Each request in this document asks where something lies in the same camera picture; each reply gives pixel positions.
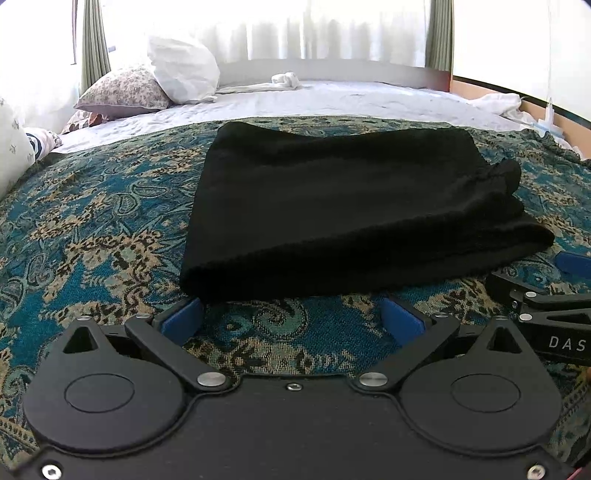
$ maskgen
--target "bedspread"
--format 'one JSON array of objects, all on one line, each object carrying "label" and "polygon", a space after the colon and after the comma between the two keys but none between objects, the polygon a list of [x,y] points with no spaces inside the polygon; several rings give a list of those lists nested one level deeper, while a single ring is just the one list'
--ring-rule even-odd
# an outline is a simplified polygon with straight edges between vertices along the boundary
[{"label": "bedspread", "polygon": [[[245,120],[306,135],[343,135],[447,124],[354,117]],[[49,155],[0,203],[0,455],[14,466],[36,449],[22,395],[52,340],[76,317],[119,323],[163,311],[178,287],[193,196],[222,121],[177,127],[69,155]],[[467,128],[490,162],[514,158],[526,210],[556,235],[546,252],[505,272],[553,293],[591,290],[552,263],[561,249],[591,255],[591,168],[547,135]],[[503,307],[483,278],[397,294],[419,310],[483,324]],[[377,296],[215,304],[185,348],[236,378],[243,372],[353,372],[396,350],[379,325]],[[546,363],[563,399],[549,448],[574,462],[591,445],[586,368]]]}]

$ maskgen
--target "pillow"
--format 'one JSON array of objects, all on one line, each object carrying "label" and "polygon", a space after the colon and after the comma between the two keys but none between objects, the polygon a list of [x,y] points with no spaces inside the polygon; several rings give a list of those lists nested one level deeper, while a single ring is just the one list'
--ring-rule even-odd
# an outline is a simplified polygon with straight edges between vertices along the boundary
[{"label": "pillow", "polygon": [[148,58],[154,77],[174,103],[215,99],[220,70],[212,53],[199,41],[149,35]]},{"label": "pillow", "polygon": [[41,160],[54,148],[61,147],[61,138],[51,130],[25,127],[25,133],[35,154],[35,161]]},{"label": "pillow", "polygon": [[158,112],[170,105],[170,99],[145,66],[114,70],[100,78],[82,94],[74,108],[124,118]]},{"label": "pillow", "polygon": [[0,97],[0,199],[35,163],[29,139],[14,110]]},{"label": "pillow", "polygon": [[108,121],[109,117],[103,116],[100,113],[77,110],[76,113],[70,117],[66,126],[61,130],[61,134],[65,135],[79,130],[80,128],[95,127],[96,125],[107,123]]}]

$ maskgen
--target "wooden bed frame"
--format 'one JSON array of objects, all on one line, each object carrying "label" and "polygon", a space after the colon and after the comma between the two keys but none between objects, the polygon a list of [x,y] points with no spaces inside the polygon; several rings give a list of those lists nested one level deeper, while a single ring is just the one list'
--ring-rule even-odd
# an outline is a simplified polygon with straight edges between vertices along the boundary
[{"label": "wooden bed frame", "polygon": [[[466,99],[479,98],[487,93],[508,93],[512,90],[484,84],[475,80],[452,77],[449,72],[407,67],[383,61],[369,60],[245,60],[224,63],[220,68],[220,87],[268,82],[279,72],[296,72],[300,80],[332,80],[336,82],[381,82],[411,88],[426,88],[452,92]],[[521,109],[535,119],[544,118],[545,102],[518,93]],[[555,107],[554,123],[564,130],[567,142],[581,149],[591,158],[591,122],[571,112]]]}]

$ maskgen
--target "green curtain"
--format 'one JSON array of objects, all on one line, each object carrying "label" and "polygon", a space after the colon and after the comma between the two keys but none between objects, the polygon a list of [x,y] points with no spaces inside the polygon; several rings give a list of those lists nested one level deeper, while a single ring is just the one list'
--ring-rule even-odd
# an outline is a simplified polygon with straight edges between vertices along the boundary
[{"label": "green curtain", "polygon": [[111,71],[100,0],[84,0],[80,94]]},{"label": "green curtain", "polygon": [[450,72],[452,60],[453,0],[431,0],[426,66]]}]

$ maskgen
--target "sheer white curtain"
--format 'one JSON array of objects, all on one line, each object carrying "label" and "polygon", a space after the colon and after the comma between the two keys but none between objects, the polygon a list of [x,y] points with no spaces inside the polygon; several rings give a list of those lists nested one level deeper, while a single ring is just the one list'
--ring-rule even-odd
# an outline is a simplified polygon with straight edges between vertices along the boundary
[{"label": "sheer white curtain", "polygon": [[102,2],[113,68],[145,61],[151,32],[195,36],[219,63],[337,58],[425,65],[431,0]]},{"label": "sheer white curtain", "polygon": [[78,98],[73,62],[72,0],[0,5],[0,95],[22,124],[61,131]]}]

